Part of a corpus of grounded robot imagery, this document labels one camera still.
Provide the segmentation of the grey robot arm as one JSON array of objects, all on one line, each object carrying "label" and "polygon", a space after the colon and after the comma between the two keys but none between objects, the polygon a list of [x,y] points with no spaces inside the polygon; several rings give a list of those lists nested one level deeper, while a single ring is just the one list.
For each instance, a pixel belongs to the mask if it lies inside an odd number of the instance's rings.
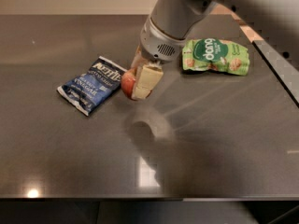
[{"label": "grey robot arm", "polygon": [[279,77],[298,97],[299,0],[157,0],[141,30],[132,66],[143,60],[174,61],[193,26],[216,5],[233,11],[292,67]]}]

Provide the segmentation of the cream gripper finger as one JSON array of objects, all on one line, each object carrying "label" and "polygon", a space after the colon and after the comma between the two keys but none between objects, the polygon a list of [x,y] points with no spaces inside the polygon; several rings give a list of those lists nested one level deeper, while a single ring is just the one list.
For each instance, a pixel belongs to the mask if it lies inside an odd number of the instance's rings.
[{"label": "cream gripper finger", "polygon": [[137,68],[132,98],[134,100],[146,99],[159,83],[163,75],[163,69],[157,63],[147,63],[139,66]]},{"label": "cream gripper finger", "polygon": [[143,62],[144,62],[144,59],[141,54],[141,48],[137,47],[137,49],[135,51],[135,57],[133,58],[133,61],[131,63],[131,68],[137,68]]}]

